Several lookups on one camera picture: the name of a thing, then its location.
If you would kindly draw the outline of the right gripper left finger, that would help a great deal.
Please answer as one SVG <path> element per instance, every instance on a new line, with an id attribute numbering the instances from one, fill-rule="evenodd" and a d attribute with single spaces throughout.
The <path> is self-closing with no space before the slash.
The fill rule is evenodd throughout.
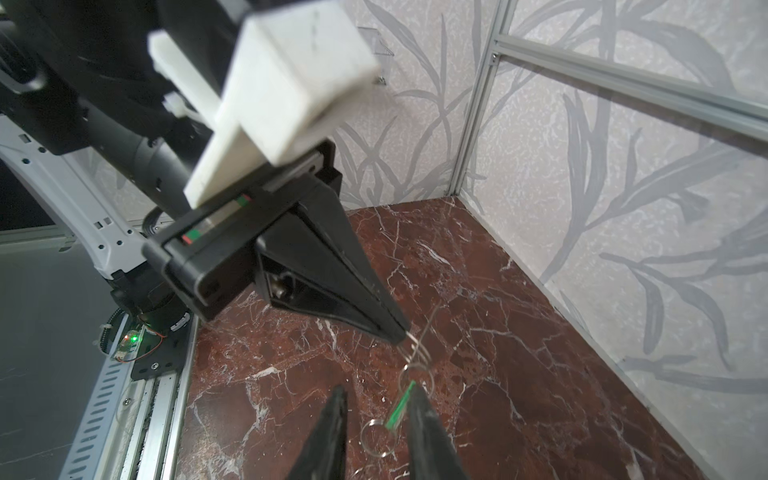
<path id="1" fill-rule="evenodd" d="M 347 392 L 335 386 L 287 479 L 346 478 Z"/>

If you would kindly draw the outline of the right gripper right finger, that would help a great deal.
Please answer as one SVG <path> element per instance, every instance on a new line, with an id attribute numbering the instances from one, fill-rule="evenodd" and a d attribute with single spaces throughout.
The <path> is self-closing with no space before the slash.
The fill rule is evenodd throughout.
<path id="1" fill-rule="evenodd" d="M 407 416 L 410 478 L 467 480 L 458 454 L 421 386 L 411 389 Z"/>

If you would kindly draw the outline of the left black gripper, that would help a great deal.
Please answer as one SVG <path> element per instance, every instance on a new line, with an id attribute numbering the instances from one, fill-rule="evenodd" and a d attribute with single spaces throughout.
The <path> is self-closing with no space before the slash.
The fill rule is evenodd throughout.
<path id="1" fill-rule="evenodd" d="M 333 190 L 340 182 L 335 153 L 335 144 L 323 140 L 287 166 L 257 167 L 146 240 L 143 256 L 205 320 L 254 282 L 261 267 L 257 286 L 272 307 L 402 343 L 410 322 Z"/>

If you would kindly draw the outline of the key with green tag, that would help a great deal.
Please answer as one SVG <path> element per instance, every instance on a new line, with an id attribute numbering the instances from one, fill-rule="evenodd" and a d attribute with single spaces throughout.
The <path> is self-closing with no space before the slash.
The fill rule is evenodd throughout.
<path id="1" fill-rule="evenodd" d="M 430 327 L 426 326 L 418 336 L 408 334 L 407 345 L 397 348 L 404 359 L 404 366 L 397 376 L 397 395 L 390 401 L 390 409 L 383 418 L 369 420 L 360 430 L 359 443 L 369 458 L 379 460 L 394 454 L 414 387 L 421 386 L 428 395 L 434 392 L 432 356 L 424 344 L 429 330 Z"/>

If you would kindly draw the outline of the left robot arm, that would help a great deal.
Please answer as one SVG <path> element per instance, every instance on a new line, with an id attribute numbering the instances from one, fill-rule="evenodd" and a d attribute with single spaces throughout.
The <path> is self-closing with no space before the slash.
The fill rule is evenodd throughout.
<path id="1" fill-rule="evenodd" d="M 336 1 L 5 1 L 1 157 L 156 333 L 255 286 L 398 345 L 331 141 L 380 72 Z"/>

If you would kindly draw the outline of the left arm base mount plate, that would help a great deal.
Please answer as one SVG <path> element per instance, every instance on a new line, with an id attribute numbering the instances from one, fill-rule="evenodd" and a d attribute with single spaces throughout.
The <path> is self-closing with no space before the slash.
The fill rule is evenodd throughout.
<path id="1" fill-rule="evenodd" d="M 192 316 L 185 312 L 163 338 L 143 331 L 142 342 L 136 359 L 130 361 L 133 381 L 148 380 L 163 374 L 181 371 L 186 362 L 189 347 Z"/>

